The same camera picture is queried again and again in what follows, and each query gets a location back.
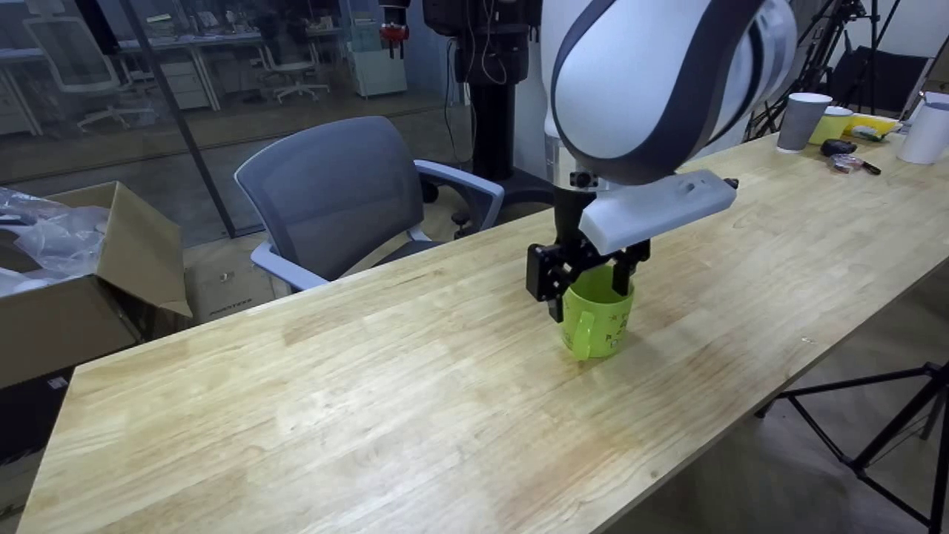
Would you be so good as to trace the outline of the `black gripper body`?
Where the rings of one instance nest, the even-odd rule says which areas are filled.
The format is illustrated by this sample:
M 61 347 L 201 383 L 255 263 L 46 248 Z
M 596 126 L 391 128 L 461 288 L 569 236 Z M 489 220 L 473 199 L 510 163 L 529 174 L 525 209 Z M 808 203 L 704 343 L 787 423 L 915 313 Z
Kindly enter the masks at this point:
M 617 257 L 628 257 L 634 267 L 649 260 L 649 243 L 640 240 L 620 254 L 599 254 L 580 230 L 582 212 L 594 203 L 594 194 L 556 194 L 556 240 L 548 248 L 529 248 L 525 288 L 536 303 L 548 303 L 568 291 L 582 273 L 615 265 Z

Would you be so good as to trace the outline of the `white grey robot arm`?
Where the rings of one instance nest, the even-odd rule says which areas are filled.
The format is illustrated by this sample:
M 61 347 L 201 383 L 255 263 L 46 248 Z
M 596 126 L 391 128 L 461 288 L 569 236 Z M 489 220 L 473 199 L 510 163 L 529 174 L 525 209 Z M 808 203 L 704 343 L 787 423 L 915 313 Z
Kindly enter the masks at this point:
M 689 160 L 795 71 L 789 0 L 544 0 L 545 138 L 562 153 L 556 240 L 529 249 L 529 295 L 556 319 L 605 265 L 617 295 L 649 240 L 735 203 Z

